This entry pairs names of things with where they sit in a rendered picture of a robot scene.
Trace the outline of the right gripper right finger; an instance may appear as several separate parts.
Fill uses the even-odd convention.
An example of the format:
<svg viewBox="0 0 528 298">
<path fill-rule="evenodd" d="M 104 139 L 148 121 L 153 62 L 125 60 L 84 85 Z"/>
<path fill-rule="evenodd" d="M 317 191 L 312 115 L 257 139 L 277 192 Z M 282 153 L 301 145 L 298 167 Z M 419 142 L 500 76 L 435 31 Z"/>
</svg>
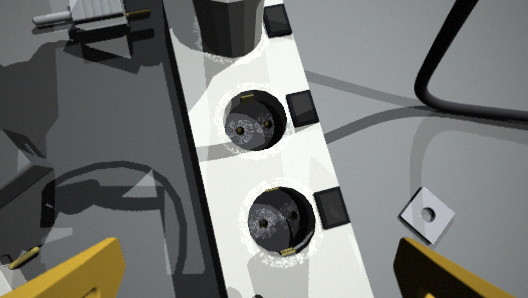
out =
<svg viewBox="0 0 528 298">
<path fill-rule="evenodd" d="M 516 298 L 411 238 L 393 263 L 402 298 Z"/>
</svg>

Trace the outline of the white plug with two brass prongs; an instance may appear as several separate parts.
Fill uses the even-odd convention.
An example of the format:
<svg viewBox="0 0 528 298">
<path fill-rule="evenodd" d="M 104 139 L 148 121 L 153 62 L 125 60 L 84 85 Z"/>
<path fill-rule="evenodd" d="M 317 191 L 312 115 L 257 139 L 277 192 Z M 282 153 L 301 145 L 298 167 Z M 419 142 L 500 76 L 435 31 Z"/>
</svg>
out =
<svg viewBox="0 0 528 298">
<path fill-rule="evenodd" d="M 39 247 L 34 247 L 12 263 L 8 256 L 0 257 L 0 297 L 22 284 L 27 283 L 27 280 L 18 266 L 39 251 Z"/>
</svg>

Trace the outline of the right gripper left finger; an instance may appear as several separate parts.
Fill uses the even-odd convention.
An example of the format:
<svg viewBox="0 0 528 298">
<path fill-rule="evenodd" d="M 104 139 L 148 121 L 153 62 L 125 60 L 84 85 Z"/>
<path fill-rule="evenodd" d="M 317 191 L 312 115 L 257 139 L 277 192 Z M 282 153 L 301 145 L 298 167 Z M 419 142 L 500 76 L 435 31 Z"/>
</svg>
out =
<svg viewBox="0 0 528 298">
<path fill-rule="evenodd" d="M 116 298 L 124 271 L 119 240 L 110 237 L 0 298 Z"/>
</svg>

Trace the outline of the grey plug with two brass pins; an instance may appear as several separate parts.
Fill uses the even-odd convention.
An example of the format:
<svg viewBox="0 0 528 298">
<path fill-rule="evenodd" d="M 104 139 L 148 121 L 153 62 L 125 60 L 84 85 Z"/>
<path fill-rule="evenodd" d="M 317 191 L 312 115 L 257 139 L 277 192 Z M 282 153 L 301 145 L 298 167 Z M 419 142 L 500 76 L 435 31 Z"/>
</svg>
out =
<svg viewBox="0 0 528 298">
<path fill-rule="evenodd" d="M 53 168 L 27 136 L 0 129 L 0 209 Z"/>
</svg>

